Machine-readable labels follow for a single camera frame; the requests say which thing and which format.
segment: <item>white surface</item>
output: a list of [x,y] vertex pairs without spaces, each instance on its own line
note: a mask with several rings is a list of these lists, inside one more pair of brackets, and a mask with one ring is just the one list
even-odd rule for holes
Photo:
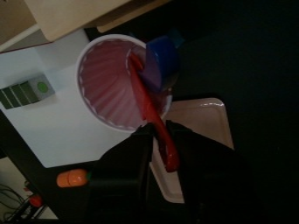
[[54,90],[45,100],[0,109],[44,167],[97,160],[128,133],[89,113],[76,85],[76,60],[88,44],[82,30],[48,45],[0,54],[0,88],[44,73]]
[[[164,118],[180,123],[193,132],[233,148],[227,111],[223,102],[216,98],[175,101]],[[183,203],[183,191],[176,172],[165,172],[163,160],[153,142],[151,169],[160,187],[163,197],[172,203]]]

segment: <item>small box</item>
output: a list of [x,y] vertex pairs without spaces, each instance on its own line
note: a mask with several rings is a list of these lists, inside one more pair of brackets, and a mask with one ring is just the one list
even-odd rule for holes
[[5,109],[10,109],[13,107],[12,103],[8,101],[2,89],[0,89],[0,102],[4,104]]
[[0,102],[5,109],[36,103],[53,95],[53,89],[44,74],[0,89]]
[[13,91],[13,95],[14,95],[16,99],[18,100],[18,102],[21,103],[22,106],[30,103],[28,98],[24,95],[24,91],[21,90],[18,84],[10,86],[10,90]]
[[12,106],[14,108],[20,107],[21,103],[17,101],[12,89],[9,87],[5,87],[2,89],[2,93],[4,93],[4,96],[5,96],[6,100],[10,102]]
[[44,75],[20,83],[20,88],[30,103],[38,102],[53,95],[52,85]]

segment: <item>blue object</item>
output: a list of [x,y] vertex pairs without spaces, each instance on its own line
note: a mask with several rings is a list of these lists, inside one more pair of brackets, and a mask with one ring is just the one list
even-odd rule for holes
[[144,71],[141,80],[155,93],[171,88],[180,70],[179,54],[173,42],[167,36],[155,38],[145,44]]

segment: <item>red tool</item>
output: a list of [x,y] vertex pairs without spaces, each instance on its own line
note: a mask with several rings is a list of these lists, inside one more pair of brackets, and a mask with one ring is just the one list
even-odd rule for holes
[[141,72],[144,69],[143,63],[132,52],[128,55],[127,65],[131,73],[132,89],[135,92],[137,107],[140,109],[143,118],[153,124],[155,130],[157,132],[159,151],[163,158],[164,168],[168,172],[175,172],[180,164],[176,147],[164,126],[161,117],[156,112],[155,105],[145,90],[144,83],[141,82],[137,74],[137,72]]

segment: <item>white plate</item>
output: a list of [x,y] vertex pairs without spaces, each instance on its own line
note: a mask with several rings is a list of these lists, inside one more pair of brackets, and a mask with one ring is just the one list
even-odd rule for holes
[[[164,120],[172,120],[193,132],[233,148],[227,111],[223,102],[216,98],[175,101]],[[183,203],[183,192],[177,173],[165,172],[164,164],[153,141],[153,157],[151,163],[153,176],[163,197],[172,203]]]

